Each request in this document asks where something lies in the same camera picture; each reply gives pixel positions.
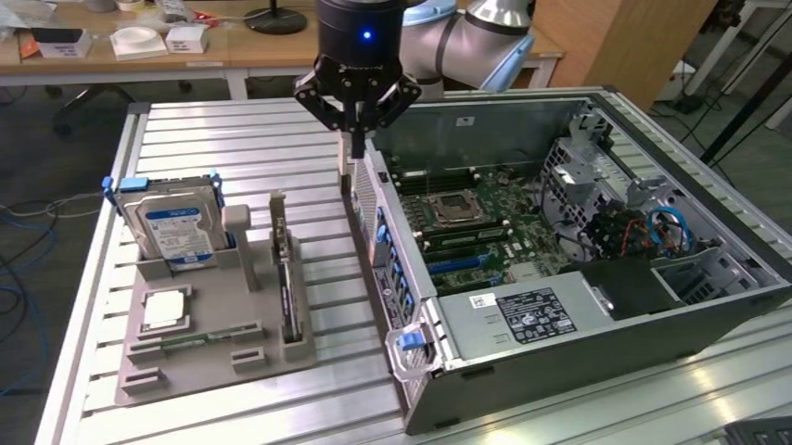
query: white object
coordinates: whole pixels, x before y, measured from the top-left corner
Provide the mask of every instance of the white object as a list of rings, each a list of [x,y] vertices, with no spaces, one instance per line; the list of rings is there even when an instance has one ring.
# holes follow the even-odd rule
[[[176,324],[184,316],[184,295],[178,290],[155,292],[146,299],[143,324],[158,328]]]
[[[162,37],[150,28],[134,26],[116,31],[110,37],[116,60],[166,56],[168,49]]]
[[[674,100],[682,93],[682,88],[691,82],[695,74],[696,69],[680,60],[668,78],[668,83],[664,89],[660,90],[660,94],[654,100],[660,102]]]
[[[39,51],[44,58],[84,58],[91,49],[91,36],[83,30],[83,35],[73,43],[39,43]]]
[[[164,38],[164,44],[171,53],[202,54],[207,50],[208,43],[210,34],[204,26],[179,26]]]
[[[122,11],[140,11],[146,7],[146,0],[115,0]]]

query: white box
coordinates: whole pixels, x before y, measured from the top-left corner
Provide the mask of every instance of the white box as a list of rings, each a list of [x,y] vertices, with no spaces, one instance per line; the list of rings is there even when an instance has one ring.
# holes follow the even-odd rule
[[[180,26],[168,32],[164,42],[171,53],[202,54],[207,50],[210,34],[203,26]]]
[[[696,69],[680,60],[656,100],[658,102],[669,102],[674,100],[682,93],[682,88],[688,85],[691,79],[693,79],[695,74]]]
[[[84,58],[91,49],[92,39],[88,32],[83,30],[83,35],[73,43],[68,42],[39,42],[39,51],[44,58]]]
[[[116,60],[135,60],[139,58],[168,55],[168,48],[164,46],[164,42],[162,41],[159,34],[154,35],[148,41],[138,42],[135,44],[126,43],[116,37],[116,34],[110,36],[110,41],[112,42],[112,52],[115,53]]]

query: desk lamp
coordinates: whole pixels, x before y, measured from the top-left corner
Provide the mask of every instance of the desk lamp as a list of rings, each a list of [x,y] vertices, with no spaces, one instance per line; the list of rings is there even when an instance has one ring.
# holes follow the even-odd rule
[[[264,34],[294,34],[309,26],[309,20],[299,12],[278,7],[278,0],[270,0],[270,8],[254,9],[244,20],[247,28]]]

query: power supply label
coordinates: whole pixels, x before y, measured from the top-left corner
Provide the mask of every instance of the power supply label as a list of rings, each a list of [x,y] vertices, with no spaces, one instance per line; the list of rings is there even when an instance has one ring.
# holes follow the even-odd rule
[[[524,345],[578,330],[549,287],[497,299],[497,306]]]

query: barcode sticker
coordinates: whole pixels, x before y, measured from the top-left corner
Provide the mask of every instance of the barcode sticker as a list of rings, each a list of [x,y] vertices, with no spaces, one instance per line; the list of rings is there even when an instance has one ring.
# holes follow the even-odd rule
[[[473,309],[486,308],[487,306],[496,306],[496,294],[481,294],[470,297],[470,304]]]
[[[204,61],[199,61],[199,62],[187,62],[187,63],[184,63],[184,65],[187,65],[191,68],[195,68],[195,67],[222,67],[223,66],[223,62],[204,62]]]

